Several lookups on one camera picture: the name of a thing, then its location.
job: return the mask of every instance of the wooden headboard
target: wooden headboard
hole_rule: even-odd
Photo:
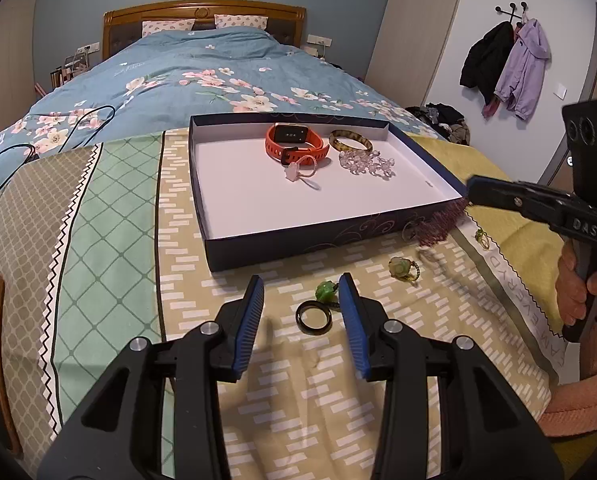
[[[267,32],[279,43],[300,46],[305,7],[290,7],[249,0],[176,0],[105,13],[102,32],[102,59],[105,60],[142,36],[143,21],[190,20],[194,30],[214,28],[215,14],[267,16]]]

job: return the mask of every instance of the camera lens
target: camera lens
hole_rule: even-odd
[[[567,136],[572,141],[576,141],[576,139],[578,139],[578,130],[576,129],[576,124],[574,121],[569,121],[567,123]]]
[[[594,124],[587,118],[581,119],[581,137],[585,144],[591,146],[595,140]]]

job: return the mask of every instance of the box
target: box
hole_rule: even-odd
[[[316,174],[291,182],[265,151],[276,122],[309,125],[328,142],[347,129],[394,158],[386,181],[341,168],[329,149]],[[213,272],[401,232],[466,195],[464,185],[387,121],[313,114],[215,114],[190,119],[192,193]]]

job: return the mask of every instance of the pink patterned pillow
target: pink patterned pillow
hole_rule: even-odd
[[[162,30],[192,30],[196,20],[169,20],[167,22],[143,22],[143,38]]]
[[[233,27],[234,25],[246,25],[261,30],[267,28],[267,16],[235,16],[233,14],[215,14],[214,23],[216,28]]]

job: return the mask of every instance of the watch screen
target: watch screen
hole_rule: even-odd
[[[299,124],[277,124],[274,130],[274,142],[299,144],[307,140],[307,126]]]

